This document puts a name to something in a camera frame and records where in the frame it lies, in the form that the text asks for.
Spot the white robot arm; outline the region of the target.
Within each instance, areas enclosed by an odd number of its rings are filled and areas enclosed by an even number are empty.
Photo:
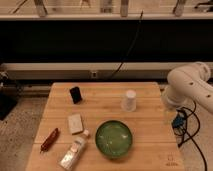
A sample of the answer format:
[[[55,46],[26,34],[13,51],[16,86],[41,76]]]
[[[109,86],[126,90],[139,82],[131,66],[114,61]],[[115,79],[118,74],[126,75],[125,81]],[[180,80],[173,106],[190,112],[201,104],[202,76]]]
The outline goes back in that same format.
[[[204,62],[194,62],[177,67],[168,73],[168,85],[162,93],[162,101],[168,109],[181,107],[187,98],[196,101],[213,114],[213,86],[210,67]]]

